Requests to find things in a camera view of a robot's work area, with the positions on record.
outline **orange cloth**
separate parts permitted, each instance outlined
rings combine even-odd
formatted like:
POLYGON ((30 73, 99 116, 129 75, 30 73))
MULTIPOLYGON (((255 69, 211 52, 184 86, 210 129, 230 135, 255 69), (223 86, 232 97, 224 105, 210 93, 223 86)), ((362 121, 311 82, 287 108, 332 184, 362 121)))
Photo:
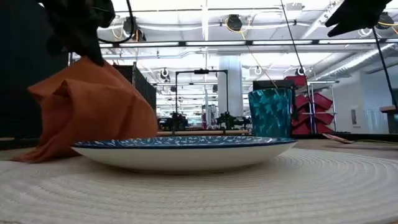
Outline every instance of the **orange cloth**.
POLYGON ((78 141, 150 138, 157 132, 153 109, 114 67, 83 57, 28 88, 42 109, 43 133, 36 149, 14 158, 42 162, 76 156, 78 141))

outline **blue patterned cup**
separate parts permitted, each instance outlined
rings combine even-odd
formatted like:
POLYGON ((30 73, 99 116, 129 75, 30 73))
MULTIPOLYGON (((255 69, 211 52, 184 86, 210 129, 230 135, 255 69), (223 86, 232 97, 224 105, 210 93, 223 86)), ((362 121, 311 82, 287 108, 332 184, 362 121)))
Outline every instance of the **blue patterned cup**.
POLYGON ((259 137, 290 137, 292 90, 269 88, 249 93, 253 134, 259 137))

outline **round placemat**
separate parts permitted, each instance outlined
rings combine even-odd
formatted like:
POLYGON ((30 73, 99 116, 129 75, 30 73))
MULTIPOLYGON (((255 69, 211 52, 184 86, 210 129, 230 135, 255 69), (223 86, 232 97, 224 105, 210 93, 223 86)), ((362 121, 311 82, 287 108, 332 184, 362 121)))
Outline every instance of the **round placemat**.
POLYGON ((372 223, 398 215, 398 162, 291 149, 210 175, 145 175, 84 157, 0 172, 0 222, 372 223))

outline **blue patterned plate rim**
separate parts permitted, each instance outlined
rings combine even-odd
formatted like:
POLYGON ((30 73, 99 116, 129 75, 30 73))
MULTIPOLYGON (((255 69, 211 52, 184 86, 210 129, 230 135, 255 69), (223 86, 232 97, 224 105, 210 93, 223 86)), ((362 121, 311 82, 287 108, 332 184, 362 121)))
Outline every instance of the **blue patterned plate rim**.
POLYGON ((146 139, 77 142, 75 148, 90 149, 214 149, 275 146, 297 142, 291 138, 253 136, 180 136, 146 139))

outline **plate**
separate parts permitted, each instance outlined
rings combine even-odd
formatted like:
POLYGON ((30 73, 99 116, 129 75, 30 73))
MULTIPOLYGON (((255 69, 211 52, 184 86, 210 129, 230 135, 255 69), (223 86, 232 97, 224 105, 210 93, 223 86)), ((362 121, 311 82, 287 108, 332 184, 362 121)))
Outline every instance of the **plate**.
POLYGON ((73 150, 103 164, 137 170, 223 170, 264 162, 296 140, 252 136, 185 136, 78 142, 73 150))

